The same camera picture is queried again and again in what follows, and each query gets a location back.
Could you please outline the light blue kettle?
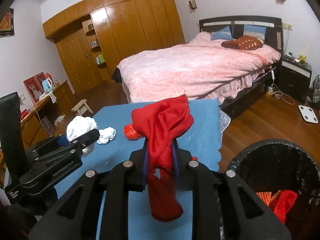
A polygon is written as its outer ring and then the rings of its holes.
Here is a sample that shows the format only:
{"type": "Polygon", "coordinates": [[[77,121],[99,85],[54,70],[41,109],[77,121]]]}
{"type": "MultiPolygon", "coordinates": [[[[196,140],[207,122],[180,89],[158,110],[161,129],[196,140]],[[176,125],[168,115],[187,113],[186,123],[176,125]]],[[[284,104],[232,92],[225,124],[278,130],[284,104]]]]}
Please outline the light blue kettle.
{"type": "Polygon", "coordinates": [[[45,92],[48,92],[48,93],[51,92],[53,90],[53,82],[52,82],[52,80],[49,77],[44,79],[42,81],[42,87],[43,87],[43,90],[45,92]]]}

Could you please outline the red plastic bag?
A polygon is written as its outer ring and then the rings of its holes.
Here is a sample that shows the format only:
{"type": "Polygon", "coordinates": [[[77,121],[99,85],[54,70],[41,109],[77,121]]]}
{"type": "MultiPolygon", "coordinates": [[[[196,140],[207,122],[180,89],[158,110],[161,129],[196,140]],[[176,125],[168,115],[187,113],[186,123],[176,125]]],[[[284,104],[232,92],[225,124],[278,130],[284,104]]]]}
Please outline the red plastic bag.
{"type": "Polygon", "coordinates": [[[139,138],[142,138],[143,136],[138,134],[135,129],[133,128],[132,124],[128,124],[123,129],[124,135],[128,140],[138,140],[139,138]]]}

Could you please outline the left blue pillow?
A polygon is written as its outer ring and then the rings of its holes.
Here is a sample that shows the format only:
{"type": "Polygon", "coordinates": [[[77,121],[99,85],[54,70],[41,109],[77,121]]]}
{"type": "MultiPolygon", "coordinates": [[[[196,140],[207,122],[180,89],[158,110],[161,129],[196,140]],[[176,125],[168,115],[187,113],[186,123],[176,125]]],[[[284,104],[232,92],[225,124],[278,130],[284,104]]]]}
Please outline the left blue pillow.
{"type": "Polygon", "coordinates": [[[212,32],[210,40],[233,40],[230,27],[226,26],[220,31],[212,32]]]}

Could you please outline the white paper ball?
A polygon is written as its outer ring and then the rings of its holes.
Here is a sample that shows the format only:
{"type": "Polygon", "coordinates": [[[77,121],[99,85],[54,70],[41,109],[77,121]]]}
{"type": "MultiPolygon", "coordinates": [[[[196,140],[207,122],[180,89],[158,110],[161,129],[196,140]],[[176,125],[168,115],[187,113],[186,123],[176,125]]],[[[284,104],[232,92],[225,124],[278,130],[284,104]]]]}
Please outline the white paper ball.
{"type": "MultiPolygon", "coordinates": [[[[66,138],[71,144],[78,137],[86,134],[87,132],[96,129],[98,130],[98,125],[96,121],[91,117],[76,116],[67,126],[66,138]]],[[[99,139],[98,131],[90,134],[92,138],[92,143],[87,147],[83,147],[82,156],[87,156],[91,154],[94,150],[94,143],[99,139]]]]}

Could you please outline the wooden wardrobe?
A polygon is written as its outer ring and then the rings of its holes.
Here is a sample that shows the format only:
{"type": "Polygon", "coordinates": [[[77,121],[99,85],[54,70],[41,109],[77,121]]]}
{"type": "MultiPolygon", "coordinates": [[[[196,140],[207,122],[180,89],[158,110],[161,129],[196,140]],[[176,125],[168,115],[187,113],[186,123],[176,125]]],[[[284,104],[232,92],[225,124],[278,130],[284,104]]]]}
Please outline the wooden wardrobe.
{"type": "Polygon", "coordinates": [[[43,28],[77,94],[111,83],[122,59],[184,42],[174,0],[83,0],[43,28]]]}

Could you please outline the white bathroom scale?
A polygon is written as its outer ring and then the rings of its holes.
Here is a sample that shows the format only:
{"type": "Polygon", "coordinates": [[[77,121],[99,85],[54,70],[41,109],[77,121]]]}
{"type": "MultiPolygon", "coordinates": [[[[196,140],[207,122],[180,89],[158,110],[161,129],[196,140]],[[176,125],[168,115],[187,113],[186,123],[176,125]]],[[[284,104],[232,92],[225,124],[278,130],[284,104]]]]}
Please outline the white bathroom scale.
{"type": "Polygon", "coordinates": [[[309,123],[312,124],[317,124],[318,123],[318,119],[317,116],[315,114],[315,112],[313,111],[313,109],[311,107],[308,106],[303,106],[303,105],[299,105],[298,109],[302,115],[302,118],[309,123]]]}

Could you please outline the black bedside table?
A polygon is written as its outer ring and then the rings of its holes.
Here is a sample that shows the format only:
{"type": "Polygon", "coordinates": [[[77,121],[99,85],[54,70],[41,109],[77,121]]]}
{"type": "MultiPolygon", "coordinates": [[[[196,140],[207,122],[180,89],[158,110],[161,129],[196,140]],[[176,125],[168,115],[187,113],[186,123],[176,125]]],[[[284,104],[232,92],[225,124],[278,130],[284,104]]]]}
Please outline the black bedside table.
{"type": "Polygon", "coordinates": [[[293,59],[283,57],[277,86],[278,88],[304,103],[308,95],[312,76],[312,67],[309,64],[296,63],[293,59]]]}

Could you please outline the wooden side cabinet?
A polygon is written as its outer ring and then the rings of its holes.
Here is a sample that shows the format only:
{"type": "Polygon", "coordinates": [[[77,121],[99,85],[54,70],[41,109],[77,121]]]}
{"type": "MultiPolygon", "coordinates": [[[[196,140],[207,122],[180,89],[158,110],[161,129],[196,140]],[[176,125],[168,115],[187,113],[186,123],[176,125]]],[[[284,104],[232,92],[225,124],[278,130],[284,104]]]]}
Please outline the wooden side cabinet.
{"type": "Polygon", "coordinates": [[[27,109],[28,115],[21,121],[22,141],[25,149],[41,140],[59,134],[58,128],[75,117],[72,108],[76,97],[68,82],[63,82],[53,90],[56,102],[46,97],[36,104],[21,101],[21,109],[27,109]]]}

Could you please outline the red cloth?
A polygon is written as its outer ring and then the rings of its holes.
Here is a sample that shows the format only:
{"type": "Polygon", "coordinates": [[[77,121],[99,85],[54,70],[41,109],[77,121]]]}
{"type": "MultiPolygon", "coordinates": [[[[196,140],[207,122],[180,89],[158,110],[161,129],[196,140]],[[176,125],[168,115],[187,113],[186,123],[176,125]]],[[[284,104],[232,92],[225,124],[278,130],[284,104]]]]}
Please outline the red cloth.
{"type": "Polygon", "coordinates": [[[194,123],[186,95],[168,98],[132,111],[135,131],[148,141],[148,194],[151,215],[161,222],[183,214],[176,200],[171,143],[194,123]]]}

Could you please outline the white tissue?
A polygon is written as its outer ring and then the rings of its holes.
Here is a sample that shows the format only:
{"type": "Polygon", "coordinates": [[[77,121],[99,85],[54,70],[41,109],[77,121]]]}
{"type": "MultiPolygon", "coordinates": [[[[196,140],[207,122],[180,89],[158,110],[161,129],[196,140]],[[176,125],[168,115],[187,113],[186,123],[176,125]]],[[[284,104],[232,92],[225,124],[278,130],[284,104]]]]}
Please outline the white tissue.
{"type": "Polygon", "coordinates": [[[116,137],[116,130],[113,127],[107,127],[105,129],[99,130],[99,139],[97,140],[98,144],[108,144],[116,137]]]}

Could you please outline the left wall lamp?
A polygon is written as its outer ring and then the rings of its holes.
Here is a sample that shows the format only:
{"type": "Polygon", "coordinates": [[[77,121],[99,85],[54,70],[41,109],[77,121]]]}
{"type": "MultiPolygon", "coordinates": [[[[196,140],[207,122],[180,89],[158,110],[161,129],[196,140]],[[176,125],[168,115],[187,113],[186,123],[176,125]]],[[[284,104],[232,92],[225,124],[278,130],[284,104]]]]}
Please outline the left wall lamp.
{"type": "Polygon", "coordinates": [[[195,0],[190,0],[189,2],[189,7],[191,10],[196,10],[197,9],[197,4],[195,0]]]}

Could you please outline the framed wall picture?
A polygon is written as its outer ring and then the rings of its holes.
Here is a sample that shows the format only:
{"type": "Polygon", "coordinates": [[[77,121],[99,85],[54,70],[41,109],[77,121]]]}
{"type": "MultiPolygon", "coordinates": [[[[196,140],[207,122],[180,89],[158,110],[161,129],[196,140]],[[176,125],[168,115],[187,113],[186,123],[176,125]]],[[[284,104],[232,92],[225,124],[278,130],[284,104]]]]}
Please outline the framed wall picture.
{"type": "Polygon", "coordinates": [[[1,20],[0,35],[14,35],[14,10],[12,8],[8,9],[8,11],[4,14],[3,19],[1,20]]]}

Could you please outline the yellow plush toy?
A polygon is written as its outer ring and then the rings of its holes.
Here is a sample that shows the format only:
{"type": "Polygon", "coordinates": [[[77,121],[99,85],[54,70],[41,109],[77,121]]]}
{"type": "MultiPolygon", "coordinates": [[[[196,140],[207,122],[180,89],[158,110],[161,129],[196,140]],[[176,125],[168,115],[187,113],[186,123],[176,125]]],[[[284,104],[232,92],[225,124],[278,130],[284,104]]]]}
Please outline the yellow plush toy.
{"type": "Polygon", "coordinates": [[[299,59],[299,62],[300,62],[301,64],[307,64],[307,57],[306,57],[306,55],[300,55],[298,59],[299,59]]]}

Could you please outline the plaid bag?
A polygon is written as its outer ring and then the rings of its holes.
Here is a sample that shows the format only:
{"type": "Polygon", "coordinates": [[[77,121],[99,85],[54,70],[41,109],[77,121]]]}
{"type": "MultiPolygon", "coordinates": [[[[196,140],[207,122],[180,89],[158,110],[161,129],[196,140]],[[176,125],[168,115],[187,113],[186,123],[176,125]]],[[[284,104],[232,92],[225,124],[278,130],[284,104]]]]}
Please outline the plaid bag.
{"type": "Polygon", "coordinates": [[[313,85],[312,102],[314,104],[317,104],[320,101],[320,75],[319,74],[315,77],[312,85],[313,85]]]}

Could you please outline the bed with pink blanket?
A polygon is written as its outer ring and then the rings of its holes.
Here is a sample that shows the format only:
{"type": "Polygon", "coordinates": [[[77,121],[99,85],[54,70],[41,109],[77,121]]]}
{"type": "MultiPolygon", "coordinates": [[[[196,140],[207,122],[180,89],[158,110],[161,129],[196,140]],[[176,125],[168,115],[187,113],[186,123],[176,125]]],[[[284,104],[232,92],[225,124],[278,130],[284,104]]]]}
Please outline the bed with pink blanket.
{"type": "Polygon", "coordinates": [[[225,48],[200,32],[189,43],[145,50],[120,61],[129,103],[160,101],[185,94],[189,99],[234,99],[277,63],[281,53],[257,40],[255,50],[225,48]]]}

